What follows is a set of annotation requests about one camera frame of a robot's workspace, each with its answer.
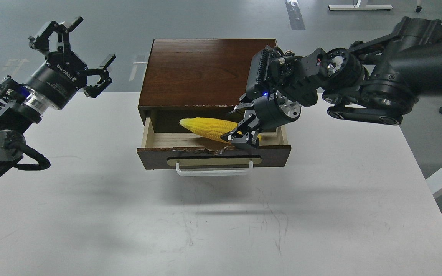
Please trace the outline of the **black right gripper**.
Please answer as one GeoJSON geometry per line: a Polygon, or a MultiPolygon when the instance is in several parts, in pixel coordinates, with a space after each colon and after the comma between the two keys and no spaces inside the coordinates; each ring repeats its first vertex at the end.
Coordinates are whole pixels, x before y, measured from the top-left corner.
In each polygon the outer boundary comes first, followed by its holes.
{"type": "Polygon", "coordinates": [[[244,119],[220,138],[240,149],[257,149],[260,131],[296,121],[300,117],[301,107],[298,102],[281,94],[264,95],[251,102],[239,103],[227,113],[227,117],[244,119]]]}

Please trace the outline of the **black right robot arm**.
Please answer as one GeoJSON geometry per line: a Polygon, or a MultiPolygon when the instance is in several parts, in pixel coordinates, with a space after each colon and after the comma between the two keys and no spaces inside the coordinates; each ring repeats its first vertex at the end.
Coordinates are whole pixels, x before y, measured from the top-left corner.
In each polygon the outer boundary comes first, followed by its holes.
{"type": "Polygon", "coordinates": [[[253,56],[235,107],[244,118],[221,139],[258,148],[261,132],[296,121],[302,107],[315,105],[317,89],[333,118],[400,125],[419,98],[442,95],[442,22],[404,17],[391,34],[308,56],[266,46],[253,56]]]}

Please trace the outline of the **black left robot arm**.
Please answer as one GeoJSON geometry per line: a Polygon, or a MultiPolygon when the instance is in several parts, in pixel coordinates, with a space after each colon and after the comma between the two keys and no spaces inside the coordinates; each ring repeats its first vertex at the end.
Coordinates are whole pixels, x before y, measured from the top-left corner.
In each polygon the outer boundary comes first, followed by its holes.
{"type": "Polygon", "coordinates": [[[91,69],[72,50],[70,33],[83,21],[51,21],[29,46],[45,56],[44,63],[23,83],[11,76],[0,83],[0,177],[11,168],[20,171],[42,171],[49,160],[27,145],[23,133],[51,107],[61,110],[79,89],[96,98],[111,83],[108,67],[116,56],[110,54],[103,63],[91,69]]]}

